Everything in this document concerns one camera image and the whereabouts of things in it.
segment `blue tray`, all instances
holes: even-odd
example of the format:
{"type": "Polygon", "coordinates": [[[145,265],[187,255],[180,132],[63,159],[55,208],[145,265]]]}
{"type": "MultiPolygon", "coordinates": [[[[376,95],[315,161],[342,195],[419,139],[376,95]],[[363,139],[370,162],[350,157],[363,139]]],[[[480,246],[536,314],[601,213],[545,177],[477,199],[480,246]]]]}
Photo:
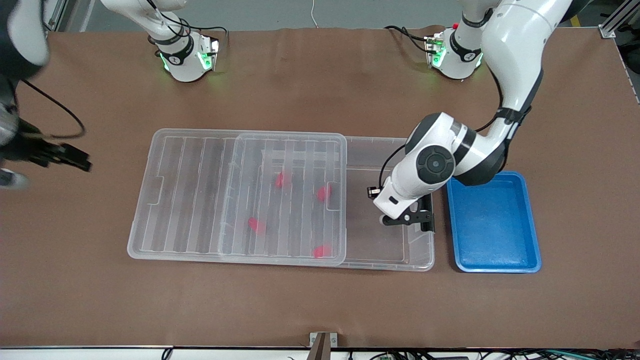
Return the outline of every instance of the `blue tray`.
{"type": "Polygon", "coordinates": [[[464,272],[531,273],[542,265],[524,177],[498,173],[480,186],[447,183],[456,264],[464,272]]]}

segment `brown table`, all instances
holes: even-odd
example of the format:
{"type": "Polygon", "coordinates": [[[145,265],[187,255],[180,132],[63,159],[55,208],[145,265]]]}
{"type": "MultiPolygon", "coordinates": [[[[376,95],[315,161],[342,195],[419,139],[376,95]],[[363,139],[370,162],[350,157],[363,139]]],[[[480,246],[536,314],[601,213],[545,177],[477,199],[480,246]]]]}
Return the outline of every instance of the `brown table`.
{"type": "MultiPolygon", "coordinates": [[[[134,260],[126,245],[148,147],[162,127],[408,136],[446,111],[477,127],[497,91],[464,82],[383,30],[233,33],[226,73],[171,79],[144,33],[52,33],[37,85],[89,129],[90,174],[12,165],[0,193],[2,345],[280,345],[337,331],[341,346],[632,347],[640,340],[640,108],[612,40],[559,29],[545,79],[509,153],[527,179],[543,266],[463,274],[442,192],[425,273],[134,260]]],[[[74,131],[19,88],[22,116],[74,131]]]]}

